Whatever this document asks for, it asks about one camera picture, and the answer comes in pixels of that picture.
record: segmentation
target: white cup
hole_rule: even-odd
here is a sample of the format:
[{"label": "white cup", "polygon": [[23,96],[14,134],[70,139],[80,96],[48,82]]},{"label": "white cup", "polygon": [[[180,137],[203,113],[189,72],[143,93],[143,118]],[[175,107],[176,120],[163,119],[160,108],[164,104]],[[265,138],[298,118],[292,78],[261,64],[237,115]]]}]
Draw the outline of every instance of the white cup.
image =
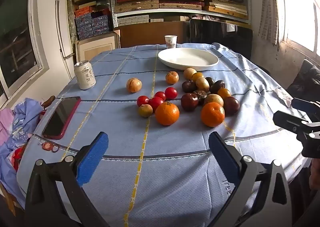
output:
[{"label": "white cup", "polygon": [[167,45],[167,49],[175,48],[177,45],[177,37],[175,35],[166,35],[165,38],[165,44]]}]

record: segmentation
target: dark window pane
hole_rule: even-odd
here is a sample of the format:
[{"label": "dark window pane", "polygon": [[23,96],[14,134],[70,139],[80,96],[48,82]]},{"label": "dark window pane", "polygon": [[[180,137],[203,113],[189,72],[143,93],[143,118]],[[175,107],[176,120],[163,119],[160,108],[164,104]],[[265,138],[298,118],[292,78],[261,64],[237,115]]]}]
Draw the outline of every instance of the dark window pane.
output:
[{"label": "dark window pane", "polygon": [[10,87],[36,65],[29,33],[28,0],[4,0],[0,24],[0,66]]}]

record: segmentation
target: tomato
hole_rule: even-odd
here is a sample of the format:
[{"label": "tomato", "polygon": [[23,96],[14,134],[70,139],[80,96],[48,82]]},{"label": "tomato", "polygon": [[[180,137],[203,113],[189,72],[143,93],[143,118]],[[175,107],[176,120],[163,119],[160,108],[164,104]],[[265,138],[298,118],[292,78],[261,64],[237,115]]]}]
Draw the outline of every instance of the tomato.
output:
[{"label": "tomato", "polygon": [[178,92],[174,87],[168,87],[164,93],[168,99],[175,99],[178,96]]},{"label": "tomato", "polygon": [[140,107],[141,105],[146,105],[149,102],[149,97],[145,95],[141,95],[137,99],[137,105]]},{"label": "tomato", "polygon": [[154,98],[151,98],[151,99],[150,99],[150,101],[149,101],[148,104],[151,105],[153,112],[156,112],[156,109],[157,109],[158,106],[159,106],[160,104],[162,104],[162,103],[163,103],[163,99],[162,99],[162,98],[160,98],[160,97],[154,97]]},{"label": "tomato", "polygon": [[164,101],[165,101],[165,99],[166,99],[166,96],[165,96],[165,94],[164,94],[162,91],[157,92],[157,93],[155,94],[155,97],[160,97],[160,98],[162,98]]}]

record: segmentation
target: white shelf board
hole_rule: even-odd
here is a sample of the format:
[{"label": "white shelf board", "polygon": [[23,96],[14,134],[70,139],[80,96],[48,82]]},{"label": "white shelf board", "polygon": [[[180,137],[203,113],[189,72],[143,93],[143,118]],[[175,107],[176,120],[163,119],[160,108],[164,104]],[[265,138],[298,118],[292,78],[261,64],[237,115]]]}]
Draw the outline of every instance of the white shelf board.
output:
[{"label": "white shelf board", "polygon": [[226,19],[232,19],[239,22],[245,22],[249,23],[248,20],[241,19],[238,17],[234,17],[232,15],[228,14],[221,14],[216,12],[209,12],[209,11],[203,11],[203,10],[193,10],[193,9],[178,9],[178,8],[159,8],[159,9],[146,9],[146,10],[137,10],[137,11],[130,11],[130,12],[123,12],[123,13],[117,13],[117,18],[122,16],[128,16],[128,15],[136,15],[136,14],[149,14],[149,13],[190,13],[190,14],[204,14],[204,15],[214,15],[223,17]]}]

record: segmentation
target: red phone case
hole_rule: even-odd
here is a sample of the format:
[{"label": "red phone case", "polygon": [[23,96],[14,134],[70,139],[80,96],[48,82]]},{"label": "red phone case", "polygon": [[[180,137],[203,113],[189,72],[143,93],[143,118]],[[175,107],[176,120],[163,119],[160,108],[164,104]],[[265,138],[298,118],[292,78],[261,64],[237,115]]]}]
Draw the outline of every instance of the red phone case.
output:
[{"label": "red phone case", "polygon": [[47,125],[49,124],[49,122],[50,122],[50,120],[51,120],[51,118],[50,118],[49,121],[48,121],[48,123],[47,123],[47,125],[44,127],[43,132],[42,132],[42,136],[43,136],[44,138],[54,139],[54,140],[60,140],[60,139],[62,139],[62,137],[64,136],[64,134],[65,134],[65,132],[66,132],[66,130],[67,130],[67,127],[68,127],[68,125],[69,125],[69,123],[70,123],[70,121],[71,121],[71,118],[72,118],[73,114],[76,112],[76,109],[77,109],[77,107],[79,106],[79,104],[80,104],[80,102],[81,102],[80,96],[77,96],[76,98],[77,98],[77,102],[75,103],[75,106],[72,108],[71,113],[69,114],[69,116],[68,116],[65,124],[63,125],[60,134],[57,135],[57,136],[51,136],[51,135],[44,135],[44,134],[43,134],[43,133],[44,133],[44,130],[46,129]]}]

